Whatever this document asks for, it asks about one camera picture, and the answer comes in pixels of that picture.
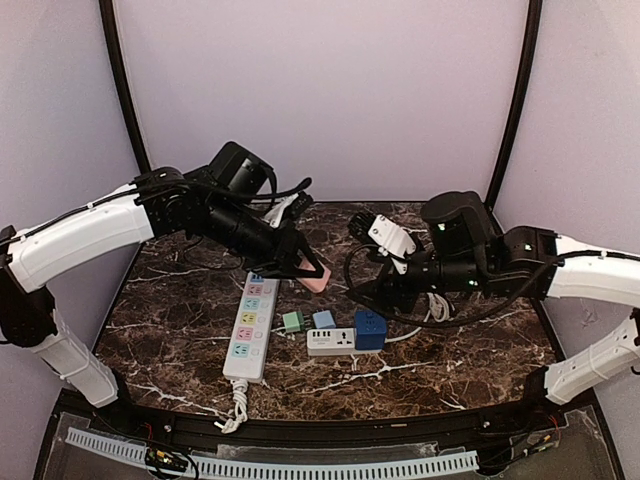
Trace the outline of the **small white power strip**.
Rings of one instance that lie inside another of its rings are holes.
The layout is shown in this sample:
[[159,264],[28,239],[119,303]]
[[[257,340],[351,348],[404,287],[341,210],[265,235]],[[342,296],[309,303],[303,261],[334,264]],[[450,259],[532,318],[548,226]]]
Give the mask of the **small white power strip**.
[[347,356],[355,353],[355,329],[311,329],[306,332],[310,357]]

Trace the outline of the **blue cube socket adapter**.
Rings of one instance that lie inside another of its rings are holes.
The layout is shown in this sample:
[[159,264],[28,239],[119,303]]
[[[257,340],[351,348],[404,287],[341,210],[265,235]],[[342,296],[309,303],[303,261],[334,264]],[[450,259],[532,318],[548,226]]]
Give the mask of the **blue cube socket adapter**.
[[382,350],[387,337],[387,320],[370,310],[358,310],[354,315],[355,349]]

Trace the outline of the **black front table rail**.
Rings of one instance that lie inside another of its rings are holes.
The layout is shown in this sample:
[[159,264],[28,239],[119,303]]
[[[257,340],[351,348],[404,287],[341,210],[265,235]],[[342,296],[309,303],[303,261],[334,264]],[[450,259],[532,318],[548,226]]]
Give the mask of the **black front table rail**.
[[221,444],[293,449],[346,449],[433,443],[469,447],[491,456],[533,445],[541,438],[556,447],[569,440],[563,413],[544,414],[519,402],[461,412],[382,420],[249,420],[222,434],[212,415],[189,414],[140,405],[127,407],[129,430],[140,441],[212,451]]

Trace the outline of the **pink plug adapter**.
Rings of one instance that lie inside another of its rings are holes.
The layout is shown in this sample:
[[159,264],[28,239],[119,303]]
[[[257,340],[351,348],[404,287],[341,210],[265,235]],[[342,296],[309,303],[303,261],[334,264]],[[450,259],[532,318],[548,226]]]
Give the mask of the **pink plug adapter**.
[[[328,283],[331,276],[331,270],[325,266],[323,263],[320,263],[323,268],[323,275],[319,278],[310,278],[310,277],[298,277],[297,281],[303,285],[306,289],[314,294],[319,294],[323,292]],[[299,264],[299,268],[301,270],[313,270],[313,265],[307,260],[303,259]]]

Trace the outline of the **light blue plug adapter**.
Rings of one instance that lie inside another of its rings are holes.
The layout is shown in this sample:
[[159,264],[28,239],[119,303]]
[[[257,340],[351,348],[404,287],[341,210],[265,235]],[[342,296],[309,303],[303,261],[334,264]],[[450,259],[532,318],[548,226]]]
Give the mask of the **light blue plug adapter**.
[[312,314],[312,320],[316,329],[335,329],[336,323],[329,310],[317,311]]

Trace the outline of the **green plug adapter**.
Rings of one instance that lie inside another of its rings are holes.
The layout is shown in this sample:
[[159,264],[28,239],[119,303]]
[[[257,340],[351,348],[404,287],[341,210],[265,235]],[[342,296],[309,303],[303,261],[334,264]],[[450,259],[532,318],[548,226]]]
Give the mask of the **green plug adapter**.
[[287,334],[299,333],[305,329],[305,319],[301,311],[288,312],[282,315],[284,331]]

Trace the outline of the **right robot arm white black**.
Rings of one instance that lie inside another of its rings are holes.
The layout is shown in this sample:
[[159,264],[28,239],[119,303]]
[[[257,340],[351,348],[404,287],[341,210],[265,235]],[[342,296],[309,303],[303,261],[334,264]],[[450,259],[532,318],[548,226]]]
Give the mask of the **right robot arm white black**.
[[417,297],[479,291],[498,297],[489,310],[433,324],[444,330],[492,316],[524,297],[585,298],[626,305],[631,312],[609,334],[579,353],[529,374],[525,396],[563,405],[582,392],[631,368],[639,359],[639,258],[607,250],[550,230],[515,227],[451,254],[441,246],[397,255],[375,244],[370,260],[378,276],[360,285],[347,277],[347,295],[388,320],[408,323]]

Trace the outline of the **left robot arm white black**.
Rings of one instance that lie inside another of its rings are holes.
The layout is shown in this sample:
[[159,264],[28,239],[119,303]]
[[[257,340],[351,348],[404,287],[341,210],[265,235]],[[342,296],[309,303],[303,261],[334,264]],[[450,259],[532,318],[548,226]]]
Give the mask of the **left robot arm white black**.
[[[47,284],[61,274],[125,246],[182,231],[206,237],[269,279],[320,279],[325,269],[295,221],[311,203],[311,180],[265,195],[226,187],[211,167],[182,174],[164,167],[109,195],[27,230],[1,232],[1,332],[7,344],[41,358],[96,408],[126,399],[126,388],[65,324]],[[276,224],[250,208],[277,200]]]

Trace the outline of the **long white colourful power strip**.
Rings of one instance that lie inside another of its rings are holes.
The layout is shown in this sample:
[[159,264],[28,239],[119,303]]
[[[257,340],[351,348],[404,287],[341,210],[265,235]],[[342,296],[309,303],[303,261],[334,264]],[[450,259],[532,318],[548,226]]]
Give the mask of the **long white colourful power strip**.
[[248,273],[223,366],[227,380],[262,381],[279,284]]

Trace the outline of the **left black frame post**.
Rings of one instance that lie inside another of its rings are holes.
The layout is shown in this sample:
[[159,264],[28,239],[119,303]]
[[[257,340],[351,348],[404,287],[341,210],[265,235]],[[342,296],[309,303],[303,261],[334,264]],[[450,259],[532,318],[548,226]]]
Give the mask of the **left black frame post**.
[[99,0],[98,6],[112,78],[136,165],[141,174],[148,173],[151,170],[151,164],[127,77],[124,51],[116,18],[116,4],[112,0]]

